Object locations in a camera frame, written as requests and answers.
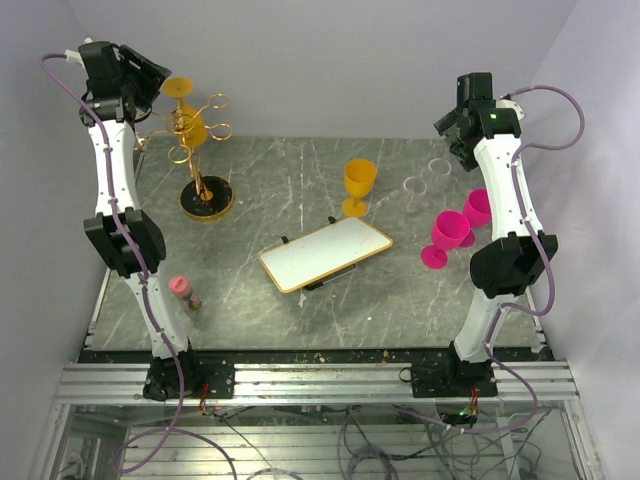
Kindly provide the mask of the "yellow wine glass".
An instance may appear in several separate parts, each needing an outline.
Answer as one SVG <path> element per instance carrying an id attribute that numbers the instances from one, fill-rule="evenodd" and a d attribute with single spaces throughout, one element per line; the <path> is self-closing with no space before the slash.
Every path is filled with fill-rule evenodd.
<path id="1" fill-rule="evenodd" d="M 162 86 L 163 93 L 176 101 L 176 108 L 171 113 L 173 130 L 180 137 L 180 144 L 191 150 L 204 144 L 207 139 L 200 111 L 186 101 L 193 89 L 193 81 L 187 77 L 171 78 Z"/>
<path id="2" fill-rule="evenodd" d="M 367 159 L 353 159 L 344 169 L 344 186 L 348 197 L 342 203 L 347 217 L 363 217 L 367 212 L 364 198 L 371 192 L 377 176 L 376 166 Z"/>

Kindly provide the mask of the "clear wine glass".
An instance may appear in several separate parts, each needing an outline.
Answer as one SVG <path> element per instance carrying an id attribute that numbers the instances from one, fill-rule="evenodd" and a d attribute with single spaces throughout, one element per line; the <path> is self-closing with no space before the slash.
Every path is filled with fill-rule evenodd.
<path id="1" fill-rule="evenodd" d="M 447 190 L 452 166 L 445 158 L 434 158 L 427 165 L 427 186 L 432 195 L 444 193 Z"/>
<path id="2" fill-rule="evenodd" d="M 425 208 L 426 194 L 427 184 L 421 177 L 410 176 L 404 180 L 400 191 L 402 210 L 398 220 L 400 226 L 417 216 Z"/>

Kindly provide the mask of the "pink wine glass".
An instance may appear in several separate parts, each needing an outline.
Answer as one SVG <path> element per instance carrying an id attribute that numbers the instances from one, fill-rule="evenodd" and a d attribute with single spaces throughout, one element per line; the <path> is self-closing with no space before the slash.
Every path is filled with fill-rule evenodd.
<path id="1" fill-rule="evenodd" d="M 492 220 L 489 196 L 486 189 L 475 189 L 468 195 L 462 215 L 468 221 L 470 230 L 460 246 L 468 248 L 476 240 L 475 231 L 489 225 Z"/>
<path id="2" fill-rule="evenodd" d="M 448 263 L 448 252 L 458 248 L 471 231 L 467 218 L 460 212 L 441 212 L 431 230 L 431 244 L 421 251 L 423 264 L 430 269 L 442 269 Z"/>

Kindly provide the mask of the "yellow wine glass front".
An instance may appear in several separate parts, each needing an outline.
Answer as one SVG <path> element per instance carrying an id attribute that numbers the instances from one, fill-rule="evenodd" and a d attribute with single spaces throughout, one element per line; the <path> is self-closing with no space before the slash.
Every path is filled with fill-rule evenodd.
<path id="1" fill-rule="evenodd" d="M 348 197 L 342 203 L 347 217 L 363 217 L 367 212 L 364 198 L 371 192 L 377 176 L 376 166 L 367 159 L 353 159 L 344 169 L 344 186 Z"/>

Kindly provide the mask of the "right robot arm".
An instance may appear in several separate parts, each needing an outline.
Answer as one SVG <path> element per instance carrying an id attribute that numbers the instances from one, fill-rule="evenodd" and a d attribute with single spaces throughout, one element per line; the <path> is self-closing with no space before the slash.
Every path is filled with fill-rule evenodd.
<path id="1" fill-rule="evenodd" d="M 520 118 L 494 98 L 491 73 L 458 77 L 456 106 L 434 127 L 465 170 L 481 171 L 491 211 L 491 241 L 470 261 L 471 307 L 440 373 L 442 387 L 459 396 L 488 378 L 504 310 L 538 280 L 558 240 L 537 217 L 520 160 Z"/>

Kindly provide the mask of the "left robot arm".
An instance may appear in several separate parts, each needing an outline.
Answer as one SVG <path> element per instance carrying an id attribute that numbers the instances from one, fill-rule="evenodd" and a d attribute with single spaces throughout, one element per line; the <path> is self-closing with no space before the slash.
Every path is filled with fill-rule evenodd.
<path id="1" fill-rule="evenodd" d="M 136 118 L 148 114 L 170 70 L 125 45 L 89 41 L 79 48 L 87 74 L 80 117 L 96 156 L 98 196 L 84 231 L 107 267 L 135 297 L 151 340 L 152 360 L 143 395 L 165 401 L 192 397 L 205 374 L 171 308 L 160 266 L 166 245 L 143 211 L 134 169 Z"/>

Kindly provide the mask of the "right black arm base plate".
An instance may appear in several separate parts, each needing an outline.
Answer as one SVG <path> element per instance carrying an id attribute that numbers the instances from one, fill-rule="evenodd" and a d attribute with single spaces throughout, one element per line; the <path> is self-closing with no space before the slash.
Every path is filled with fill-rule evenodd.
<path id="1" fill-rule="evenodd" d="M 402 383 L 408 384 L 414 398 L 494 397 L 498 389 L 493 370 L 487 362 L 447 365 L 411 365 L 399 372 Z"/>

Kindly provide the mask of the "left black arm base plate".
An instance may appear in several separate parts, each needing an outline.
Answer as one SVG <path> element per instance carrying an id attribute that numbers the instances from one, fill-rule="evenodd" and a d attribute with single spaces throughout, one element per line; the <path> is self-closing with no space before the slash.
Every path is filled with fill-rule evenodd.
<path id="1" fill-rule="evenodd" d="M 199 358 L 181 352 L 184 397 L 231 399 L 235 386 L 235 368 L 222 358 Z M 178 368 L 173 358 L 153 359 L 142 390 L 145 399 L 164 402 L 180 397 Z"/>

